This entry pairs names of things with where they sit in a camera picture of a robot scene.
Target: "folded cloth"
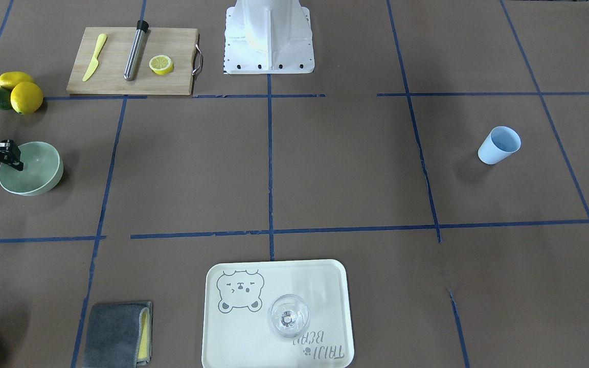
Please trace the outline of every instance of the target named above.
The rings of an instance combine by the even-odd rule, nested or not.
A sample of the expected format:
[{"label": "folded cloth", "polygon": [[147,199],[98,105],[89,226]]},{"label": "folded cloth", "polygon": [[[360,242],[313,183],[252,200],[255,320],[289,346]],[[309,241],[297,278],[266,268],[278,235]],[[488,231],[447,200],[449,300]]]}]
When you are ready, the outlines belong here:
[{"label": "folded cloth", "polygon": [[93,305],[83,368],[135,368],[151,358],[150,301]]}]

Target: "cutting board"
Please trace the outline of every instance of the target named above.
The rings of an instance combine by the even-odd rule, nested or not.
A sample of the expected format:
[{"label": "cutting board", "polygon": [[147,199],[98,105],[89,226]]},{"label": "cutting board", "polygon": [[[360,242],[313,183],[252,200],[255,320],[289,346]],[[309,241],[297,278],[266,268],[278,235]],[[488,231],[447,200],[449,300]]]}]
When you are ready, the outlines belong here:
[{"label": "cutting board", "polygon": [[[99,54],[99,67],[83,82],[94,53],[97,37],[106,33],[108,39]],[[192,93],[192,68],[199,31],[191,28],[149,28],[138,76],[124,80],[124,69],[135,38],[134,27],[88,27],[83,33],[77,59],[67,83],[70,94],[163,94]],[[170,56],[174,70],[157,75],[149,69],[149,60],[156,55]]]}]

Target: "light blue cup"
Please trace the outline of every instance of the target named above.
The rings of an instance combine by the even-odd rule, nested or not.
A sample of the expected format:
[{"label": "light blue cup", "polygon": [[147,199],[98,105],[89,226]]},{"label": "light blue cup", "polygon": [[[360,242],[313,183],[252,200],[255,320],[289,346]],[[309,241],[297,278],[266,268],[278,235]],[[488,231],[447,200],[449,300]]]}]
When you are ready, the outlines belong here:
[{"label": "light blue cup", "polygon": [[479,158],[488,165],[495,165],[499,161],[519,151],[522,140],[514,130],[507,126],[494,128],[479,148]]},{"label": "light blue cup", "polygon": [[19,147],[21,172],[8,165],[0,166],[0,184],[10,193],[37,196],[55,187],[63,176],[63,160],[51,144],[28,142]]}]

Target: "tray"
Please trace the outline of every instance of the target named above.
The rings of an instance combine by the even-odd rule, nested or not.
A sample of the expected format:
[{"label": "tray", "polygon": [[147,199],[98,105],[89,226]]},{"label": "tray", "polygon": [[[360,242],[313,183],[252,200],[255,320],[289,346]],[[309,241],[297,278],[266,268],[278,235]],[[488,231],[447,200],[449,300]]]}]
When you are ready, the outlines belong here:
[{"label": "tray", "polygon": [[[99,55],[99,67],[83,82],[97,37],[106,33],[108,39]],[[142,60],[135,81],[124,80],[134,27],[88,27],[83,33],[77,58],[74,61],[67,91],[70,94],[162,94],[189,95],[192,93],[192,69],[199,31],[190,28],[149,28]],[[157,75],[149,69],[149,60],[156,55],[170,56],[174,70]]]},{"label": "tray", "polygon": [[[250,292],[227,289],[239,291],[239,283]],[[285,294],[300,296],[310,310],[308,329],[299,338],[282,338],[269,325],[269,307]],[[220,263],[208,271],[204,368],[344,368],[353,354],[347,274],[340,262]]]}]

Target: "plastic cup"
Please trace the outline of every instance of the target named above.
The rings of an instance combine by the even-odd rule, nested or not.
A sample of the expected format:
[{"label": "plastic cup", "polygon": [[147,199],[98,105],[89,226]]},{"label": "plastic cup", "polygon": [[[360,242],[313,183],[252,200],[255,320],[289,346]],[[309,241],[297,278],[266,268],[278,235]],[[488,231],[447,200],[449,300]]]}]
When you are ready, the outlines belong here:
[{"label": "plastic cup", "polygon": [[479,148],[479,159],[488,165],[495,165],[499,161],[519,151],[522,140],[514,130],[507,126],[494,128]]},{"label": "plastic cup", "polygon": [[308,329],[308,305],[297,295],[283,295],[269,308],[269,322],[281,337],[297,338]]}]

